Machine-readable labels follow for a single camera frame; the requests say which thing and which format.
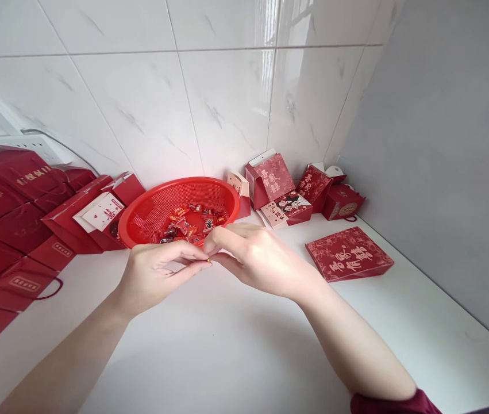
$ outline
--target red colander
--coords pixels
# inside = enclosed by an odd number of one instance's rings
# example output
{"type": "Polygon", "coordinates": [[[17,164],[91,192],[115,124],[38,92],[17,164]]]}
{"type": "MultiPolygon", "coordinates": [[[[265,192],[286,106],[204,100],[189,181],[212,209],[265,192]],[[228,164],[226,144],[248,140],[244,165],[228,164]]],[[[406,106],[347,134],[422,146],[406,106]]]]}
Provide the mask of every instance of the red colander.
{"type": "MultiPolygon", "coordinates": [[[[120,239],[129,248],[137,244],[159,243],[157,230],[166,229],[168,215],[177,207],[202,204],[227,217],[227,224],[235,221],[240,209],[240,197],[225,181],[211,177],[180,178],[154,187],[133,201],[122,214],[118,231],[120,239]]],[[[187,221],[200,230],[204,226],[200,214],[188,214],[187,221]]],[[[201,246],[204,240],[195,243],[201,246]]]]}

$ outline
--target forearm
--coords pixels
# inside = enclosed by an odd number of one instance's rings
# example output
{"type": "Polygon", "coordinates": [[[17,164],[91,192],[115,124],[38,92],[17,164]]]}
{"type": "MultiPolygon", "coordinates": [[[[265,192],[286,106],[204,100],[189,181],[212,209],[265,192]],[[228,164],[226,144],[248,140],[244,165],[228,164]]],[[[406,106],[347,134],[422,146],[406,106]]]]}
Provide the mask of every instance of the forearm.
{"type": "Polygon", "coordinates": [[[297,301],[342,382],[353,393],[407,400],[416,385],[384,340],[329,285],[297,301]]]}
{"type": "Polygon", "coordinates": [[[0,406],[0,414],[75,413],[128,326],[110,295],[66,337],[0,406]]]}

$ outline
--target electrical outlet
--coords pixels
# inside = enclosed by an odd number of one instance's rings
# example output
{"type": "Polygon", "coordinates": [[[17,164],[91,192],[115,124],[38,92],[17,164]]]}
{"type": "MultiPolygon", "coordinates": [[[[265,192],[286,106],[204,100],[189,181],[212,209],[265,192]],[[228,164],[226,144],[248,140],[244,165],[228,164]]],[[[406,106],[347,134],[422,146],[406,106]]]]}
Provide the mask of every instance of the electrical outlet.
{"type": "Polygon", "coordinates": [[[0,145],[35,151],[49,165],[64,165],[74,161],[70,151],[42,134],[2,136],[0,145]]]}

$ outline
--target gray wall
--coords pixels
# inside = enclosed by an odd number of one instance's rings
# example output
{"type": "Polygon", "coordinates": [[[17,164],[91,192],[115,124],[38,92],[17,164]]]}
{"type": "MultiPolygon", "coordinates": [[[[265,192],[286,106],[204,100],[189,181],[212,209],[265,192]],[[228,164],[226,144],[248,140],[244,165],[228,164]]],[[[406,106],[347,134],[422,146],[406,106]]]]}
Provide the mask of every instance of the gray wall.
{"type": "Polygon", "coordinates": [[[489,329],[489,1],[408,1],[338,165],[362,218],[489,329]]]}

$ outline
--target marble tile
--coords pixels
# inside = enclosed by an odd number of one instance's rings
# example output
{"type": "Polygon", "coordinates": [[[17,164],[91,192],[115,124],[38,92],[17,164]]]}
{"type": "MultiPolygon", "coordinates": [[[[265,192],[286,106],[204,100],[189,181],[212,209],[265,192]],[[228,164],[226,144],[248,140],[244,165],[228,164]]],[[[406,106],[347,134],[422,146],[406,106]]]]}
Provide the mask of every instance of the marble tile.
{"type": "Polygon", "coordinates": [[[367,44],[386,44],[405,0],[382,0],[367,44]]]}
{"type": "Polygon", "coordinates": [[[24,127],[51,133],[100,173],[131,170],[69,56],[0,57],[0,97],[24,127]]]}
{"type": "Polygon", "coordinates": [[[282,0],[278,46],[365,44],[380,0],[282,0]]]}
{"type": "Polygon", "coordinates": [[[349,89],[346,103],[342,108],[340,118],[336,124],[336,129],[334,130],[334,135],[330,141],[329,149],[325,155],[324,161],[326,167],[336,164],[338,155],[342,150],[353,120],[355,119],[359,102],[365,93],[365,89],[375,71],[375,66],[380,59],[382,49],[383,46],[366,46],[361,55],[361,60],[359,61],[359,66],[357,66],[355,76],[353,77],[352,86],[349,89]]]}
{"type": "Polygon", "coordinates": [[[74,62],[145,187],[203,175],[176,52],[74,62]]]}
{"type": "Polygon", "coordinates": [[[40,0],[70,53],[174,50],[165,0],[40,0]]]}
{"type": "Polygon", "coordinates": [[[181,52],[204,173],[243,171],[265,151],[273,50],[181,52]]]}
{"type": "Polygon", "coordinates": [[[363,47],[277,51],[268,147],[292,178],[323,161],[363,47]]]}
{"type": "Polygon", "coordinates": [[[36,0],[0,0],[0,56],[66,53],[36,0]]]}
{"type": "Polygon", "coordinates": [[[279,0],[168,0],[178,50],[275,46],[279,0]]]}

